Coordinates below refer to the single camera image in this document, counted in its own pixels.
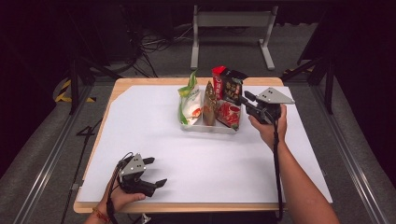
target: red snack bag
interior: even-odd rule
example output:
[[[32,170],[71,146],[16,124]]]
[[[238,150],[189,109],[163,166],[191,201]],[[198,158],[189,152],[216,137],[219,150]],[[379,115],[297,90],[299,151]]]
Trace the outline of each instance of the red snack bag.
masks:
[[[243,80],[248,76],[219,66],[212,69],[214,90],[218,102],[217,120],[227,127],[238,130],[241,115],[241,103]]]

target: human arm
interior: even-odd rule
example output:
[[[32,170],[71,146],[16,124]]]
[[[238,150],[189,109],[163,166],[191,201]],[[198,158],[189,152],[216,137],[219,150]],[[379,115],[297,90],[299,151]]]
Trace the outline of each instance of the human arm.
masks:
[[[277,146],[279,171],[283,190],[291,218],[294,223],[339,223],[339,220],[300,164],[291,154],[286,142],[287,109],[281,105],[281,116],[277,122],[279,143]],[[262,140],[274,149],[274,126],[262,125],[249,116],[253,127],[259,132]]]
[[[127,203],[133,203],[137,201],[144,200],[146,195],[143,193],[134,193],[128,194],[125,193],[119,186],[118,180],[116,179],[116,187],[111,192],[111,201],[114,205],[115,213],[119,212]],[[96,205],[96,209],[103,214],[104,216],[108,217],[107,210],[106,210],[106,202],[107,202],[107,195],[108,191],[110,190],[111,180],[108,182],[105,193],[103,195],[102,200],[99,204]],[[84,222],[85,224],[103,224],[105,221],[97,216],[95,212],[92,212],[87,220]]]

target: snack bag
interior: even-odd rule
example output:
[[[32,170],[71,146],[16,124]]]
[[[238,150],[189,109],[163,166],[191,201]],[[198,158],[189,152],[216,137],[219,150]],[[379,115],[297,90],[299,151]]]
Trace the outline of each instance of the snack bag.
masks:
[[[225,66],[212,69],[214,90],[218,102],[217,120],[234,130],[239,129],[243,80],[248,76]]]
[[[201,92],[197,85],[196,71],[190,75],[189,84],[178,89],[180,103],[178,106],[178,116],[182,124],[194,124],[201,116]]]
[[[208,81],[205,89],[205,98],[204,98],[204,109],[203,109],[204,125],[214,126],[216,124],[217,112],[218,112],[218,107],[217,107],[215,90],[213,89],[212,83]]]

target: wooden table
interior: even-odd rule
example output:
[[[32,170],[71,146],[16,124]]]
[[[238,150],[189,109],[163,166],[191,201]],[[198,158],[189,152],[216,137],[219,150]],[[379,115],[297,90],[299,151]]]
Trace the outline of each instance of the wooden table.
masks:
[[[206,85],[211,77],[198,77],[199,85]],[[122,93],[134,85],[186,85],[189,79],[186,78],[121,78],[117,80],[114,90],[110,95],[109,102],[104,114],[104,120],[99,129],[98,136],[94,143],[92,154],[88,162],[85,175],[90,166],[92,156],[101,138],[104,124],[108,116],[111,103]],[[247,86],[283,86],[282,81],[277,77],[249,77],[244,81]],[[74,209],[77,213],[90,213],[97,203],[81,203],[75,201]],[[217,211],[265,211],[277,210],[277,203],[131,203],[123,208],[125,213],[166,213],[166,212],[217,212]]]

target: white paper sheet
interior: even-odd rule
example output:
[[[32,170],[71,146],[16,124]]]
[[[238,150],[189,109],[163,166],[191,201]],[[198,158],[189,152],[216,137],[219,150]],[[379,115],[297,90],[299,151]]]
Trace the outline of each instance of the white paper sheet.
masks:
[[[111,104],[78,202],[99,202],[117,162],[133,152],[155,158],[143,180],[168,179],[139,203],[277,203],[273,153],[248,115],[234,135],[184,132],[177,121],[180,87],[132,86]],[[244,86],[255,94],[266,88]],[[289,88],[276,89],[291,97]],[[290,150],[332,203],[296,106],[287,107]]]

